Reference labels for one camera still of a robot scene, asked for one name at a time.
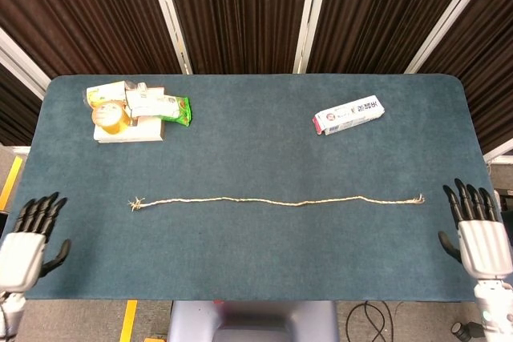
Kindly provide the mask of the yellow floor tape strip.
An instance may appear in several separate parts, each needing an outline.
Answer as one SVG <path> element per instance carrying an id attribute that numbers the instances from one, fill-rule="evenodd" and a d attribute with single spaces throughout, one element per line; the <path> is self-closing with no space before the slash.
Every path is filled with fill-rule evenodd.
<path id="1" fill-rule="evenodd" d="M 126 303 L 119 342 L 131 342 L 131 334 L 134 327 L 137 304 L 137 300 L 128 300 Z"/>
<path id="2" fill-rule="evenodd" d="M 2 191 L 0 192 L 0 211 L 5 211 L 11 192 L 13 191 L 14 184 L 18 178 L 23 159 L 16 155 L 11 165 L 10 171 L 6 177 L 6 181 L 3 185 Z"/>

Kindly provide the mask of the white pink paper package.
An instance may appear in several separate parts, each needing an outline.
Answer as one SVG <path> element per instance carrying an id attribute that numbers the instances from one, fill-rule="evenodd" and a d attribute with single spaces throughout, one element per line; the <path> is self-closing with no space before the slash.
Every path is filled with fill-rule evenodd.
<path id="1" fill-rule="evenodd" d="M 378 119 L 384 113 L 377 96 L 371 95 L 319 111 L 313 116 L 313 124 L 318 135 L 331 135 Z"/>

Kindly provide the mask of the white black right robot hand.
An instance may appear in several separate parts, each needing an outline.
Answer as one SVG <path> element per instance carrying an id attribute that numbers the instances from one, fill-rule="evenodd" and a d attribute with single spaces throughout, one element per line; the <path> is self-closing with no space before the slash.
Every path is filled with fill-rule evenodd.
<path id="1" fill-rule="evenodd" d="M 491 193 L 483 187 L 454 180 L 455 188 L 442 187 L 458 235 L 458 246 L 444 231 L 438 241 L 444 252 L 476 280 L 504 280 L 513 274 L 513 257 L 507 231 Z"/>

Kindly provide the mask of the green white snack bag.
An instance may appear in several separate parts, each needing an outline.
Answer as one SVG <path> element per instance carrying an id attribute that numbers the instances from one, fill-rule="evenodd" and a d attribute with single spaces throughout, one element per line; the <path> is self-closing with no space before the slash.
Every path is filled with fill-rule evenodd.
<path id="1" fill-rule="evenodd" d="M 163 88 L 127 91 L 127 107 L 133 119 L 157 117 L 188 127 L 192 121 L 189 98 L 165 95 Z"/>

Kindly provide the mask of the flat white cardboard box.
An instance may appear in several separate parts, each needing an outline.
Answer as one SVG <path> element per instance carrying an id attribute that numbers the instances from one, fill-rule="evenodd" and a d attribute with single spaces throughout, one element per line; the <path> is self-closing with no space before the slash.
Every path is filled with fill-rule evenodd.
<path id="1" fill-rule="evenodd" d="M 159 142 L 164 140 L 164 123 L 159 117 L 140 117 L 135 126 L 115 135 L 95 126 L 93 138 L 99 143 Z"/>

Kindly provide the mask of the black cylindrical object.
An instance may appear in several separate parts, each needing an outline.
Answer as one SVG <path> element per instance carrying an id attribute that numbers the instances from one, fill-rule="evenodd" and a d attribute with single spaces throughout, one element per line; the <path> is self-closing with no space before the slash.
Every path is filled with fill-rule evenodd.
<path id="1" fill-rule="evenodd" d="M 460 342 L 471 342 L 473 339 L 484 337 L 483 326 L 475 322 L 468 322 L 466 324 L 456 322 L 451 327 L 451 333 Z"/>

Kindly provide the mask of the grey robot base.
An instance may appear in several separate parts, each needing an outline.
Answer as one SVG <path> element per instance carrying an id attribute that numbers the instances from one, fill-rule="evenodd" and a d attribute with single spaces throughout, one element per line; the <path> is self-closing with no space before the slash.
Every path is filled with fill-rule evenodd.
<path id="1" fill-rule="evenodd" d="M 167 342 L 339 342 L 330 300 L 172 304 Z"/>

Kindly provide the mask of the yellow adhesive tape roll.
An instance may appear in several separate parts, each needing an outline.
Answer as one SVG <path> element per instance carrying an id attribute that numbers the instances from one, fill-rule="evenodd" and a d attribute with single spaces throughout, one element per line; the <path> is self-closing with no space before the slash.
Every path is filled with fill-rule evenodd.
<path id="1" fill-rule="evenodd" d="M 91 113 L 93 123 L 109 135 L 121 133 L 130 125 L 130 118 L 122 104 L 117 102 L 102 103 Z"/>

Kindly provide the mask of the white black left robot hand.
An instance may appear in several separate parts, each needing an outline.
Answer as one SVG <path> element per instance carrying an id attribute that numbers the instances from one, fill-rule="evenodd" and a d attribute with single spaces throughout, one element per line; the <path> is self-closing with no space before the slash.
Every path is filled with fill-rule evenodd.
<path id="1" fill-rule="evenodd" d="M 31 199 L 21 208 L 13 230 L 0 245 L 0 292 L 24 293 L 39 279 L 60 267 L 71 250 L 65 239 L 55 258 L 44 260 L 60 211 L 67 203 L 56 191 L 39 199 Z"/>

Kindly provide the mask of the brown folding screen panel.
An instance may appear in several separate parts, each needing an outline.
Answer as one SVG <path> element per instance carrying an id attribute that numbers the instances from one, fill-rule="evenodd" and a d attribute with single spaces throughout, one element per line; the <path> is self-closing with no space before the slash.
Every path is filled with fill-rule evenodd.
<path id="1" fill-rule="evenodd" d="M 451 0 L 322 0 L 309 73 L 401 74 Z"/>
<path id="2" fill-rule="evenodd" d="M 513 0 L 452 0 L 409 73 L 458 78 L 483 154 L 513 139 Z"/>
<path id="3" fill-rule="evenodd" d="M 157 0 L 183 74 L 298 70 L 310 0 Z"/>
<path id="4" fill-rule="evenodd" d="M 0 27 L 0 143 L 29 146 L 50 77 Z"/>
<path id="5" fill-rule="evenodd" d="M 0 0 L 0 27 L 50 78 L 181 72 L 158 0 Z"/>

